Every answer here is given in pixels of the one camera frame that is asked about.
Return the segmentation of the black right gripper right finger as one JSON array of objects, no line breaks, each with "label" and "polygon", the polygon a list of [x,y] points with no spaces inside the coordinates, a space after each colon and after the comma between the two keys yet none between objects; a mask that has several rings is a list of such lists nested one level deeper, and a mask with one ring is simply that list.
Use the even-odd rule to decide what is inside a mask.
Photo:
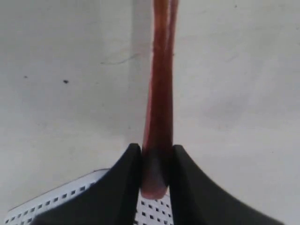
[{"label": "black right gripper right finger", "polygon": [[175,225],[282,224],[224,191],[181,145],[173,147],[170,195]]}]

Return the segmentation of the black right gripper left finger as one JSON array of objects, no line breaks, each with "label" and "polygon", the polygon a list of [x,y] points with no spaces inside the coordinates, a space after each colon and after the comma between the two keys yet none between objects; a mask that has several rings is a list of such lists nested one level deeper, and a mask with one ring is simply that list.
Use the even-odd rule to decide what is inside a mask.
[{"label": "black right gripper left finger", "polygon": [[77,197],[36,216],[34,225],[132,225],[141,183],[142,157],[132,143],[118,162]]}]

